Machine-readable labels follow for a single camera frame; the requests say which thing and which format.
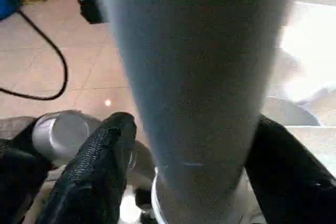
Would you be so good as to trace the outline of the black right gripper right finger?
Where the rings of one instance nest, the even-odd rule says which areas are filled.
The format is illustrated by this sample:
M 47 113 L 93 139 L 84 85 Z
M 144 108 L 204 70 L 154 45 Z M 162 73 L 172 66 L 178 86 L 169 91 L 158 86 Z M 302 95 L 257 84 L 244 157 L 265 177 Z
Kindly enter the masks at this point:
M 264 115 L 245 169 L 266 223 L 335 223 L 335 177 L 284 126 Z

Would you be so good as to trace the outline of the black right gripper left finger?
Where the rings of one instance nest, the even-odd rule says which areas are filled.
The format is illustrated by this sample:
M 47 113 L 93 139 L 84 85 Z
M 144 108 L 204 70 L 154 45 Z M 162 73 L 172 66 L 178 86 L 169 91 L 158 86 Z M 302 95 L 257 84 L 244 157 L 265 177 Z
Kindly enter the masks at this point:
M 56 181 L 38 222 L 118 223 L 136 132 L 126 112 L 102 121 Z

